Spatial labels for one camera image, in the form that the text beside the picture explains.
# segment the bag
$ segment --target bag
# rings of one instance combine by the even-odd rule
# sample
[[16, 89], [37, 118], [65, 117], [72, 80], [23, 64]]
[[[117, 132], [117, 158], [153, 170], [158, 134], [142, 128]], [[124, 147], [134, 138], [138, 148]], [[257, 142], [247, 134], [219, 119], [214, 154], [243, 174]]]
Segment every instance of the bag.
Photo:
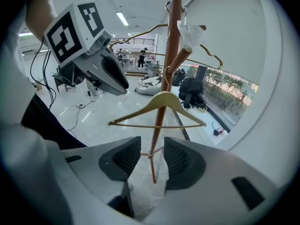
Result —
[[203, 97], [203, 83], [197, 78], [186, 78], [179, 88], [178, 97], [183, 100], [184, 108], [190, 108], [190, 104], [197, 108], [205, 108], [206, 102]]
[[174, 73], [174, 77], [173, 77], [173, 83], [172, 85], [175, 87], [180, 86], [182, 80], [186, 77], [186, 71], [184, 69], [178, 69], [175, 73]]

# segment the tiled floor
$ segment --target tiled floor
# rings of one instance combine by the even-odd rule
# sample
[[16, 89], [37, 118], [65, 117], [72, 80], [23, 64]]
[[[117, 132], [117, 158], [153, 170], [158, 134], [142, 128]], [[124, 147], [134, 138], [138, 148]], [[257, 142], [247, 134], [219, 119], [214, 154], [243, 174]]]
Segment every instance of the tiled floor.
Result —
[[[48, 80], [49, 85], [56, 90], [53, 78], [49, 78]], [[142, 152], [148, 152], [152, 140], [152, 128], [107, 125], [113, 119], [141, 109], [151, 99], [151, 97], [140, 95], [134, 91], [134, 87], [140, 81], [140, 78], [128, 77], [128, 80], [129, 88], [126, 95], [114, 96], [109, 93], [102, 94], [98, 91], [98, 95], [93, 97], [95, 102], [90, 103], [86, 108], [80, 110], [77, 126], [72, 130], [79, 141], [87, 146], [95, 146], [126, 137], [141, 136]], [[76, 88], [68, 87], [68, 92], [65, 91], [64, 86], [60, 86], [60, 92], [57, 92], [57, 98], [51, 111], [56, 115], [58, 121], [65, 129], [72, 128], [76, 123], [78, 108], [75, 105], [87, 104], [90, 101], [87, 90], [85, 81], [76, 86]], [[40, 90], [37, 94], [47, 105], [50, 104], [48, 91]], [[127, 120], [125, 123], [154, 125], [155, 118], [156, 111], [152, 111]], [[164, 125], [178, 125], [171, 109], [167, 109]], [[180, 129], [162, 129], [157, 148], [163, 146], [164, 136], [184, 139]], [[152, 182], [150, 161], [144, 156], [140, 158], [128, 180], [133, 185], [131, 199], [136, 219], [139, 220], [143, 219], [153, 210], [164, 196], [165, 182], [168, 179], [168, 169], [163, 158], [163, 151], [158, 152], [154, 156], [154, 166], [157, 184], [153, 184]]]

